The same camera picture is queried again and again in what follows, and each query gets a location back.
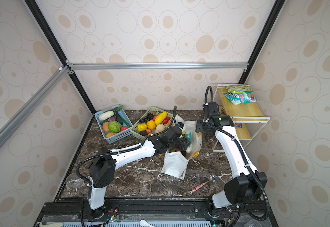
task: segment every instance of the grape bunch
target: grape bunch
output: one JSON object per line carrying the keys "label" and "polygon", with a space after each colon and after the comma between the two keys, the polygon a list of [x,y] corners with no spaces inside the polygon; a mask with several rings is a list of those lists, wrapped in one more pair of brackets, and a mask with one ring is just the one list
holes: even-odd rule
{"label": "grape bunch", "polygon": [[147,122],[149,122],[150,120],[152,120],[154,118],[154,114],[153,113],[148,113],[146,116],[144,116],[143,118],[140,118],[139,122],[141,124],[147,124]]}

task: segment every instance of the pink spoon handle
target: pink spoon handle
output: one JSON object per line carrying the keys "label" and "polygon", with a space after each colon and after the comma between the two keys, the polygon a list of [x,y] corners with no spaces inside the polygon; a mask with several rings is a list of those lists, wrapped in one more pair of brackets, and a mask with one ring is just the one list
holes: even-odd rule
{"label": "pink spoon handle", "polygon": [[193,188],[193,192],[195,192],[196,190],[198,190],[199,188],[203,187],[205,183],[201,184],[201,185],[198,185],[196,186],[195,188]]}

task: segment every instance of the shelf tier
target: shelf tier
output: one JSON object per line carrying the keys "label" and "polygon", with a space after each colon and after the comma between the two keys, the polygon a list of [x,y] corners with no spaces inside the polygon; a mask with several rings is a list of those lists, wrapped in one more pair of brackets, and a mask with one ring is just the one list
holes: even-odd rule
{"label": "shelf tier", "polygon": [[[242,103],[239,105],[234,105],[231,101],[226,98],[225,95],[227,93],[226,88],[218,88],[219,96],[222,100],[222,104],[224,107],[224,110],[226,111],[226,114],[231,117],[264,117],[262,111],[259,109],[256,102],[250,102],[250,103]],[[243,119],[243,118],[234,118],[233,121],[267,121],[267,119],[264,118],[254,118],[254,119]]]}

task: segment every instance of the red pepper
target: red pepper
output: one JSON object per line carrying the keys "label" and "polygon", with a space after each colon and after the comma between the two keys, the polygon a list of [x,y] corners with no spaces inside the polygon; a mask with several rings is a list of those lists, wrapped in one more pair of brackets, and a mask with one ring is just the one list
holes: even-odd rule
{"label": "red pepper", "polygon": [[166,124],[167,122],[169,122],[169,120],[170,120],[170,117],[166,117],[166,118],[162,121],[162,123],[163,123],[163,124]]}
{"label": "red pepper", "polygon": [[129,128],[129,126],[124,126],[124,127],[121,128],[121,131],[125,131],[128,128]]}

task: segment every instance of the snack bag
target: snack bag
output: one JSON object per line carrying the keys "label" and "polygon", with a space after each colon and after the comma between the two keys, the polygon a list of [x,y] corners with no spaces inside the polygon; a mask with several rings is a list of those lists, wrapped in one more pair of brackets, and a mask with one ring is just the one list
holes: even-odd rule
{"label": "snack bag", "polygon": [[223,95],[225,95],[234,105],[238,105],[241,103],[257,102],[256,97],[251,96],[247,93],[223,93]]}
{"label": "snack bag", "polygon": [[230,85],[226,87],[228,93],[251,93],[250,86],[247,85]]}

